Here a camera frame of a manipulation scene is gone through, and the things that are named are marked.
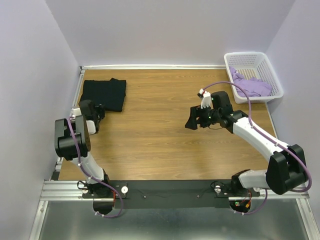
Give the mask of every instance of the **laundry basket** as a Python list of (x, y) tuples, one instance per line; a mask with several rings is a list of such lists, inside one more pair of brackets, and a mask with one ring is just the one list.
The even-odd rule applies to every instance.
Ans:
[[(267, 103), (272, 99), (278, 99), (284, 95), (284, 91), (279, 83), (278, 77), (267, 55), (263, 52), (231, 52), (224, 55), (224, 61), (230, 82), (234, 82), (229, 68), (231, 66), (241, 73), (247, 80), (252, 77), (256, 77), (257, 79), (261, 79), (272, 86), (270, 96), (249, 97), (251, 103)], [(231, 86), (231, 88), (234, 100), (237, 104), (244, 104), (248, 102), (246, 97), (239, 96), (235, 86)]]

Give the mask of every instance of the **wooden table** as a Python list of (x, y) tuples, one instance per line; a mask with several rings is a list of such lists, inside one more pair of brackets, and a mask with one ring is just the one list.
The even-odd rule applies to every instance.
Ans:
[[(226, 129), (185, 128), (190, 107), (201, 103), (197, 93), (206, 85), (228, 81), (225, 69), (86, 70), (84, 80), (127, 80), (122, 112), (106, 112), (98, 134), (91, 135), (91, 153), (111, 180), (229, 179), (245, 170), (267, 168), (251, 145)], [(226, 91), (227, 84), (209, 92)], [(272, 135), (264, 103), (252, 105), (252, 119)], [(59, 180), (84, 180), (71, 162), (63, 161)]]

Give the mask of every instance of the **folded black shirt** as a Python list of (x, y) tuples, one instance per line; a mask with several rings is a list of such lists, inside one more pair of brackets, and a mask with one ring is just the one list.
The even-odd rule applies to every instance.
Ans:
[(82, 100), (92, 100), (95, 105), (104, 105), (106, 111), (121, 112), (126, 96), (126, 80), (111, 78), (109, 81), (85, 80)]

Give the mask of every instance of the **purple cable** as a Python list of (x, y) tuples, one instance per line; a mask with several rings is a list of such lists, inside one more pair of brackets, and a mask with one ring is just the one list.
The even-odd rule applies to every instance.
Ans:
[[(216, 85), (216, 84), (230, 84), (230, 85), (233, 85), (235, 86), (236, 88), (240, 89), (247, 101), (248, 101), (248, 105), (249, 105), (249, 113), (248, 113), (248, 120), (249, 120), (249, 124), (252, 126), (252, 128), (257, 131), (261, 136), (263, 136), (264, 138), (266, 138), (267, 140), (269, 140), (270, 142), (272, 142), (273, 144), (277, 145), (279, 148), (281, 148), (282, 150), (286, 151), (288, 154), (290, 154), (303, 168), (303, 170), (305, 171), (306, 175), (307, 175), (307, 178), (308, 178), (308, 185), (304, 188), (304, 189), (292, 189), (291, 191), (292, 192), (295, 192), (295, 193), (303, 193), (303, 192), (306, 192), (308, 191), (310, 188), (311, 188), (311, 185), (312, 185), (312, 178), (311, 178), (311, 174), (309, 172), (309, 170), (307, 169), (306, 165), (304, 165), (304, 163), (300, 160), (300, 158), (298, 158), (292, 151), (290, 151), (289, 149), (287, 149), (286, 147), (282, 146), (281, 144), (278, 144), (275, 140), (273, 140), (272, 138), (268, 137), (266, 134), (264, 134), (262, 131), (260, 131), (258, 128), (256, 128), (252, 122), (252, 119), (251, 119), (251, 102), (250, 102), (250, 99), (249, 99), (249, 96), (248, 94), (245, 92), (245, 90), (243, 90), (240, 86), (238, 86), (237, 84), (234, 84), (232, 82), (229, 82), (229, 81), (218, 81), (218, 82), (214, 82), (206, 87), (203, 88), (203, 90), (206, 90), (207, 88), (213, 86), (213, 85)], [(259, 211), (267, 202), (267, 198), (268, 198), (268, 191), (265, 190), (265, 199), (263, 201), (263, 203), (261, 204), (260, 207), (258, 207), (257, 209), (255, 209), (254, 211), (251, 211), (251, 212), (247, 212), (247, 213), (244, 213), (244, 215), (250, 215), (250, 214), (254, 214), (256, 213), (257, 211)]]
[(71, 121), (69, 118), (66, 119), (66, 121), (68, 122), (68, 126), (69, 126), (69, 129), (70, 129), (70, 133), (71, 133), (71, 136), (73, 138), (73, 141), (74, 141), (74, 145), (75, 145), (75, 148), (76, 148), (76, 153), (78, 155), (78, 163), (80, 164), (80, 169), (82, 170), (82, 172), (90, 177), (91, 179), (95, 180), (96, 182), (108, 187), (109, 189), (113, 190), (118, 196), (119, 196), (119, 199), (120, 199), (120, 202), (121, 202), (121, 208), (119, 210), (119, 212), (117, 214), (114, 214), (114, 215), (104, 215), (104, 214), (101, 214), (99, 212), (96, 212), (97, 215), (99, 216), (102, 216), (103, 218), (107, 218), (107, 219), (112, 219), (112, 218), (116, 218), (118, 217), (122, 210), (124, 209), (124, 200), (122, 199), (121, 195), (119, 194), (119, 192), (114, 189), (112, 186), (110, 186), (109, 184), (106, 184), (105, 182), (103, 181), (100, 181), (99, 179), (95, 178), (94, 176), (91, 176), (85, 169), (84, 167), (81, 165), (81, 154), (80, 154), (80, 148), (79, 148), (79, 145), (78, 145), (78, 142), (77, 142), (77, 139), (76, 139), (76, 136), (75, 136), (75, 133), (74, 133), (74, 129), (72, 128), (72, 124), (71, 124)]

